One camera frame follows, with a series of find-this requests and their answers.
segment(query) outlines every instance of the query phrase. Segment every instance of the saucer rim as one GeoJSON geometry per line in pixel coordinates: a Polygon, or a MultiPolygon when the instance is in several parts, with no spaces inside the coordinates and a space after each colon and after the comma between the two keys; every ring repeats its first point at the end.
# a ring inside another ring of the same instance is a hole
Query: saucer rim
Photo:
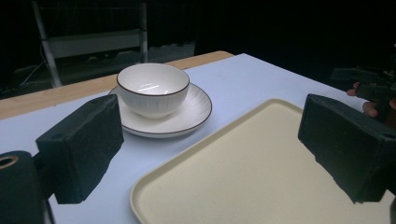
{"type": "MultiPolygon", "coordinates": [[[[209,119],[209,117],[210,117],[210,115],[212,114],[212,111],[213,111],[213,103],[212,103],[212,100],[210,99],[209,95],[208,95],[204,90],[202,90],[202,88],[198,87],[197,85],[195,85],[195,84],[193,84],[193,83],[190,83],[190,85],[194,86],[194,87],[197,88],[199,91],[203,92],[203,93],[205,94],[205,96],[207,97],[209,103],[210,103],[210,111],[209,111],[209,113],[207,114],[206,118],[203,119],[203,120],[202,120],[201,122],[199,122],[198,124],[196,124],[196,125],[194,125],[194,126],[188,128],[188,129],[183,129],[183,130],[180,130],[180,131],[168,132],[168,133],[150,133],[150,132],[142,132],[142,131],[138,131],[138,130],[136,130],[136,129],[129,128],[129,127],[125,126],[125,125],[121,122],[122,128],[123,128],[125,131],[129,132],[129,133],[133,133],[133,134],[140,135],[140,136],[144,136],[144,137],[152,137],[152,138],[177,137],[177,136],[181,136],[181,135],[183,135],[183,134],[187,134],[187,133],[191,133],[191,132],[195,131],[195,129],[197,129],[199,126],[201,126],[205,121],[207,121],[207,120],[209,119]]],[[[114,90],[115,90],[116,88],[121,88],[121,87],[120,87],[119,85],[116,86],[115,88],[113,88],[113,89],[109,92],[109,94],[114,94],[113,92],[114,92],[114,90]]]]}

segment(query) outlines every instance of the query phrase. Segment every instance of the metal rack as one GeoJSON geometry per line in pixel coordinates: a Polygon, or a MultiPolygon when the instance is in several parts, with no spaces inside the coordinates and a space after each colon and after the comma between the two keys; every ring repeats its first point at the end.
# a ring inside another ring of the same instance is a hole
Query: metal rack
{"type": "Polygon", "coordinates": [[[52,87],[62,86],[55,59],[113,49],[140,47],[141,63],[148,61],[147,4],[139,3],[139,28],[88,35],[48,37],[37,1],[32,1],[35,21],[49,65],[52,87]]]}

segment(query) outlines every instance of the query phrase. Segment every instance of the tray rim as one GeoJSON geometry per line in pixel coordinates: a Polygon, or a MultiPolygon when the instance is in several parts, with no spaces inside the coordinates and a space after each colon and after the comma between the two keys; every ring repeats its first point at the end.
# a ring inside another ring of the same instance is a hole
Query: tray rim
{"type": "Polygon", "coordinates": [[[198,141],[197,143],[191,145],[190,147],[187,147],[185,150],[182,152],[178,153],[174,158],[164,162],[163,164],[157,166],[156,168],[152,169],[145,175],[141,176],[139,179],[136,180],[136,182],[133,184],[131,190],[130,190],[130,196],[129,196],[129,201],[130,201],[130,206],[132,208],[132,211],[134,212],[134,215],[137,217],[139,222],[145,223],[145,219],[142,217],[141,213],[139,212],[139,209],[136,207],[134,204],[134,196],[138,195],[139,188],[141,186],[146,186],[151,179],[155,179],[163,174],[166,174],[166,172],[170,171],[171,169],[177,167],[182,161],[188,159],[189,157],[193,156],[195,153],[199,152],[200,150],[204,149],[206,146],[210,145],[212,142],[216,141],[217,139],[221,138],[224,134],[228,133],[232,129],[238,127],[245,121],[249,120],[250,118],[254,117],[255,115],[259,114],[261,111],[263,111],[265,108],[267,108],[270,105],[285,105],[288,108],[294,110],[295,112],[299,114],[303,114],[303,109],[300,108],[297,105],[294,105],[286,100],[279,99],[279,98],[272,98],[268,99],[267,101],[263,102],[262,104],[256,106],[255,108],[251,109],[247,113],[243,114],[239,118],[231,121],[229,124],[226,126],[222,127],[221,129],[217,130],[216,132],[210,134],[209,136],[203,138],[202,140],[198,141]]]}

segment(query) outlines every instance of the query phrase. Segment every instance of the bowl rim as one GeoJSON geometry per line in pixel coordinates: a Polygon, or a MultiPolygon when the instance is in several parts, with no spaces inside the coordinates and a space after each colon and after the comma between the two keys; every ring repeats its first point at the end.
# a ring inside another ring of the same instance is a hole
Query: bowl rim
{"type": "Polygon", "coordinates": [[[179,92],[182,92],[182,91],[186,90],[186,89],[190,86],[190,76],[189,76],[189,74],[187,74],[184,70],[182,70],[182,69],[180,69],[180,68],[177,68],[177,67],[175,67],[175,66],[173,66],[173,65],[169,65],[169,64],[166,64],[166,63],[138,63],[138,64],[134,64],[134,65],[125,67],[125,68],[123,68],[122,70],[121,70],[120,72],[117,73],[117,84],[118,84],[123,90],[128,91],[128,92],[131,92],[131,93],[134,93],[134,94],[137,94],[137,95],[144,95],[144,96],[169,96],[169,95],[175,95],[175,94],[177,94],[177,93],[179,93],[179,92]],[[146,93],[141,93],[141,92],[138,92],[138,91],[131,91],[131,90],[128,90],[127,88],[125,88],[124,86],[122,86],[122,84],[120,84],[120,81],[119,81],[120,73],[122,72],[122,70],[127,69],[127,68],[132,67],[132,66],[138,66],[138,65],[142,65],[142,64],[145,64],[145,65],[156,64],[156,65],[160,65],[160,66],[168,66],[168,67],[174,68],[174,69],[176,69],[176,70],[179,70],[180,72],[182,72],[182,73],[187,77],[187,84],[186,84],[185,87],[183,87],[183,88],[180,89],[179,91],[174,91],[174,92],[167,93],[167,94],[146,94],[146,93]]]}

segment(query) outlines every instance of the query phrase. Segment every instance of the table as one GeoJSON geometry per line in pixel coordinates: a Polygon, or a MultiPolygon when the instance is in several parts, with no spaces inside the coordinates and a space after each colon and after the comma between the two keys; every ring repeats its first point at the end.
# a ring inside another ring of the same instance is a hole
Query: table
{"type": "MultiPolygon", "coordinates": [[[[218,51],[169,64],[185,69],[191,83],[210,96],[213,111],[209,119],[192,134],[175,138],[124,133],[119,153],[85,202],[57,204],[53,196],[49,199],[57,223],[138,223],[129,196],[139,178],[270,99],[303,108],[306,95],[314,93],[360,111],[365,102],[247,54],[218,51]]],[[[1,101],[0,153],[25,150],[36,154],[39,135],[115,86],[115,76],[110,76],[1,101]]],[[[387,193],[381,204],[389,208],[392,199],[387,193]]],[[[383,223],[389,223],[388,210],[383,217],[383,223]]]]}

